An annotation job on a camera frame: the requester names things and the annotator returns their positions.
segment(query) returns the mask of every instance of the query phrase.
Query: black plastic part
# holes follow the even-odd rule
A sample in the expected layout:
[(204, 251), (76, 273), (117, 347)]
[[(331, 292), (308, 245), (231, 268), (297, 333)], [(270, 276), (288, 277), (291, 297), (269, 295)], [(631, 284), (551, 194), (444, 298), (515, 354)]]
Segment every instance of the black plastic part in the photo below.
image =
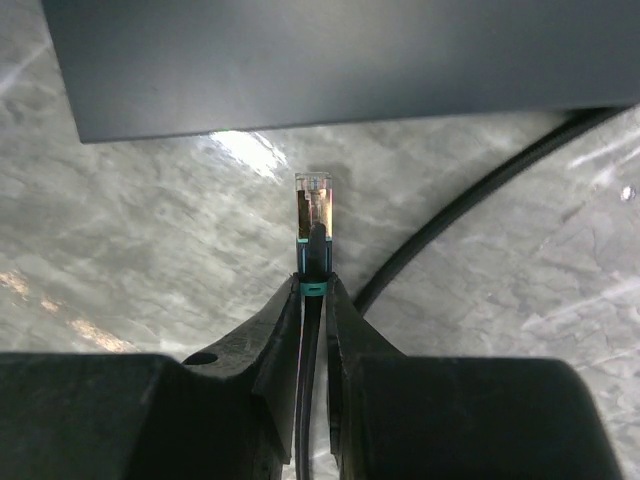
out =
[(588, 390), (558, 360), (406, 357), (327, 296), (331, 451), (343, 479), (621, 479)]
[(0, 355), (0, 478), (279, 479), (291, 449), (299, 302), (292, 277), (188, 365), (159, 355)]
[(83, 142), (640, 100), (640, 2), (43, 0)]

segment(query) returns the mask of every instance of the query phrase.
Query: black cable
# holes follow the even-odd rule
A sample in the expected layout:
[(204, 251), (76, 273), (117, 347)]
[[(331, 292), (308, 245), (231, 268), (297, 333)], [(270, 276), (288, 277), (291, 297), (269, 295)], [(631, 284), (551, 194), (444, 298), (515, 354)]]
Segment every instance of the black cable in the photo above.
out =
[(322, 314), (322, 297), (305, 297), (304, 323), (298, 364), (298, 389), (296, 391), (295, 462), (296, 478), (311, 480), (309, 437), (313, 396), (313, 376), (316, 369), (318, 332)]
[(623, 112), (624, 108), (578, 111), (569, 120), (484, 176), (409, 238), (360, 290), (354, 305), (364, 315), (387, 285), (433, 239), (498, 188), (575, 138)]

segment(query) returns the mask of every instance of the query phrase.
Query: transparent plug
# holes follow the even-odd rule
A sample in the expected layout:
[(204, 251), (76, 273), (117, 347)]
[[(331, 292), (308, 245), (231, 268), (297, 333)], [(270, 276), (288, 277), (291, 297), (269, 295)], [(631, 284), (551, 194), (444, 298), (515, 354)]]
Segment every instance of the transparent plug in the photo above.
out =
[(307, 243), (311, 226), (322, 223), (332, 238), (333, 189), (328, 173), (297, 173), (298, 242)]

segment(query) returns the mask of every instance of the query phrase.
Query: marble surface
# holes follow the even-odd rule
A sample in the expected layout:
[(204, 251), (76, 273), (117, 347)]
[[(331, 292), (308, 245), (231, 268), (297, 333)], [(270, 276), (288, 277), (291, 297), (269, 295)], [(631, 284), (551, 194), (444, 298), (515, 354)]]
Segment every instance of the marble surface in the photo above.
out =
[[(561, 121), (521, 113), (81, 145), (38, 3), (0, 0), (0, 11), (2, 350), (183, 359), (220, 338), (295, 269), (299, 171), (334, 176), (335, 270), (356, 292), (426, 219)], [(640, 478), (639, 120), (615, 119), (500, 190), (367, 316), (409, 354), (567, 360), (628, 478)], [(316, 478), (336, 478), (316, 383)]]

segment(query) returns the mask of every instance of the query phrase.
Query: screw hole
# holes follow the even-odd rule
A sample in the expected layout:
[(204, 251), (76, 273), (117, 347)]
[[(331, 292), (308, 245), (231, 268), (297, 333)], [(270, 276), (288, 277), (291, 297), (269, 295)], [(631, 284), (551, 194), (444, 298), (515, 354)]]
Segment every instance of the screw hole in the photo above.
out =
[(185, 365), (208, 365), (218, 360), (215, 353), (196, 352), (184, 361)]

